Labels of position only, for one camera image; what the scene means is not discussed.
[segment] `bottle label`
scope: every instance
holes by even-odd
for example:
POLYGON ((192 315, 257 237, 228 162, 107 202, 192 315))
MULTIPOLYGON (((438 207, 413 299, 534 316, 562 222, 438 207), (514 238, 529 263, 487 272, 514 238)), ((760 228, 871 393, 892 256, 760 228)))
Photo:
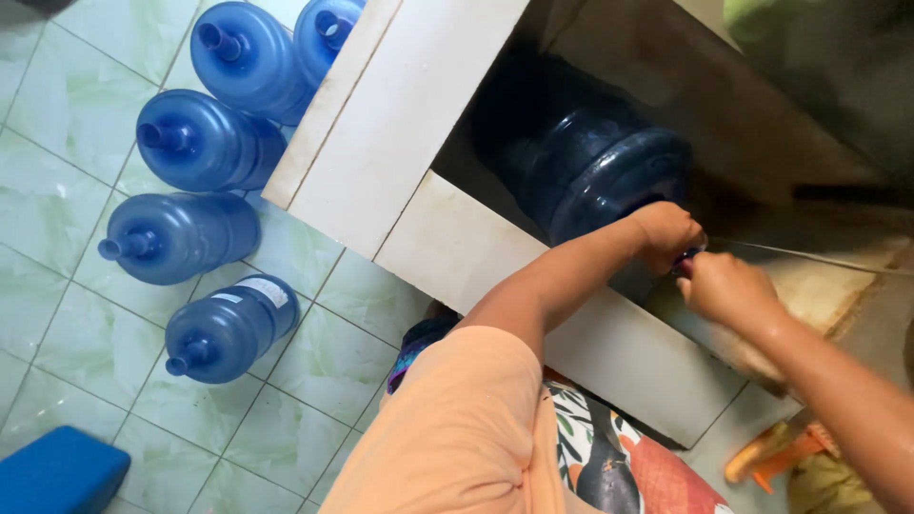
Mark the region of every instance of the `bottle label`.
POLYGON ((211 298, 221 298, 223 300, 229 300, 233 304, 240 302, 242 299, 240 296, 235 296, 233 294, 225 294, 225 293, 213 294, 211 296, 211 298))
POLYGON ((289 296, 285 291, 282 290, 280 286, 270 282, 269 280, 262 278, 246 278, 241 282, 235 284, 242 287, 249 287, 256 291, 264 293, 267 298, 270 298, 270 301, 276 305, 276 308, 280 308, 289 301, 289 296))

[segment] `empty water jug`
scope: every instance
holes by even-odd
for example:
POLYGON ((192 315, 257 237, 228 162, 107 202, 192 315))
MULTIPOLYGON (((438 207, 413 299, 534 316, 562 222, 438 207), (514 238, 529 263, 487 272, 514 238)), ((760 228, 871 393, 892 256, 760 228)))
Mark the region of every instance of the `empty water jug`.
POLYGON ((260 219, 231 193, 172 193, 127 198, 108 221, 101 257, 134 278, 178 284, 257 250, 260 219))
POLYGON ((509 60, 479 96, 473 143, 553 245, 657 200, 681 203, 691 147, 553 58, 509 60))
POLYGON ((165 329, 165 369, 207 384, 234 380, 295 327, 299 312, 287 283, 246 277, 178 309, 165 329))
POLYGON ((285 151, 275 125, 191 90, 155 95, 136 121, 143 161, 184 191, 263 189, 285 151))
POLYGON ((305 81, 317 91, 362 15, 363 0, 313 0, 295 23, 295 57, 305 81))
POLYGON ((200 81, 229 107, 297 125, 314 96, 285 28, 263 9, 223 2, 207 9, 190 34, 200 81))

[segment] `blue plastic bottle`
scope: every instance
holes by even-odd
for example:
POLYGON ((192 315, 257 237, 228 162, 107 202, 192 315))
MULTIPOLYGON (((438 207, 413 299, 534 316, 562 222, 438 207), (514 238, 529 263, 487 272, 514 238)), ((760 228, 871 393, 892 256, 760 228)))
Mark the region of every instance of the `blue plastic bottle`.
POLYGON ((299 315, 287 283, 251 275, 178 309, 165 329, 165 368, 207 384, 234 380, 292 330, 299 315))
POLYGON ((207 9, 191 31, 190 57, 221 102, 283 125, 302 120, 316 91, 298 70, 289 33, 246 2, 207 9))
POLYGON ((364 0, 313 0, 298 15, 293 37, 295 57, 314 91, 321 86, 364 6, 364 0))
POLYGON ((235 262, 257 250, 260 219, 231 193, 172 193, 127 198, 108 221, 101 257, 156 285, 235 262))
POLYGON ((552 245, 651 202, 685 200, 686 141, 563 61, 514 59, 479 95, 473 142, 552 245))
POLYGON ((136 121, 143 161, 184 191, 262 189, 285 151, 275 125, 191 90, 155 95, 136 121))

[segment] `tiled floor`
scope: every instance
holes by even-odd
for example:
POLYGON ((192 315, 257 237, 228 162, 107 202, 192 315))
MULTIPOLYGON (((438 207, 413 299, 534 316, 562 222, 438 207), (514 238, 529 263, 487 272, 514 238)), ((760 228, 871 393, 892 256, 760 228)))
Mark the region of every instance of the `tiled floor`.
MULTIPOLYGON (((305 2, 252 0, 288 28, 305 2)), ((215 3, 77 0, 46 20, 0 0, 0 457, 61 424, 114 443, 133 463, 109 514, 316 512, 429 302, 257 193, 258 251, 183 284, 95 251, 118 204, 173 191, 133 127, 162 89, 204 91, 186 32, 215 3), (250 273, 292 285, 300 326, 229 384, 165 373, 168 318, 250 273)))

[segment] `finger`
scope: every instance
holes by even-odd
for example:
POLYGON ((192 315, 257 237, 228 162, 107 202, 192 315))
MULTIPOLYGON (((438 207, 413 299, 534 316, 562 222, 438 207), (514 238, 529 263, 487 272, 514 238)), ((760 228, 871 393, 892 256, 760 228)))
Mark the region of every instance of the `finger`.
POLYGON ((677 278, 676 286, 679 288, 679 292, 683 294, 685 302, 688 304, 692 299, 692 281, 687 278, 677 278))

